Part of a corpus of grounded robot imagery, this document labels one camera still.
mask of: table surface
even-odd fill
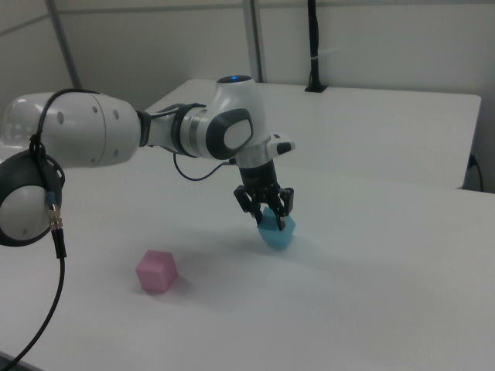
[[[411,91],[260,83],[267,126],[296,141],[287,166],[376,179],[461,188],[480,97]],[[190,80],[154,104],[208,104],[215,81]]]
[[[297,151],[287,154],[296,159]],[[204,174],[214,162],[180,158]],[[142,148],[67,170],[67,278],[26,362],[50,371],[487,370],[495,365],[495,197],[280,166],[295,236],[264,245],[232,192],[238,170],[188,182]],[[172,251],[147,294],[135,266]],[[17,354],[55,294],[50,238],[0,247],[0,349]]]

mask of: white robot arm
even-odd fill
[[[26,146],[37,133],[51,96],[16,99],[0,127],[0,145]],[[0,164],[0,244],[24,246],[49,231],[49,220],[55,219],[47,212],[51,202],[45,200],[44,185],[52,185],[59,205],[61,168],[126,162],[145,145],[190,157],[233,159],[243,181],[234,195],[258,224],[261,203],[274,211],[280,230],[292,210],[293,189],[278,185],[272,160],[295,145],[283,134],[268,132],[263,102],[250,77],[218,80],[215,97],[207,106],[175,104],[159,112],[136,112],[129,103],[104,94],[70,92],[49,105],[40,139],[49,160],[43,167],[55,170],[49,179],[39,179],[40,165],[34,166],[29,151]]]

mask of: cube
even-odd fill
[[[258,225],[258,232],[263,240],[275,250],[285,250],[292,239],[295,222],[290,215],[285,218],[284,230],[279,230],[275,214],[269,207],[263,210],[263,219]]]
[[[167,292],[177,278],[172,253],[148,250],[136,267],[141,287],[145,291]]]

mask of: white wall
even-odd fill
[[[136,109],[191,78],[252,72],[241,0],[58,0],[56,6],[83,87]]]
[[[16,97],[72,87],[44,1],[0,0],[0,117]]]
[[[306,2],[260,3],[267,82],[307,84]],[[319,49],[338,49],[320,60],[322,82],[480,95],[473,152],[495,192],[495,4],[334,6],[346,3],[363,1],[317,7]],[[478,187],[473,170],[466,185]]]

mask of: pink cube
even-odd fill
[[[136,267],[136,273],[145,291],[167,292],[177,278],[172,253],[148,250]]]

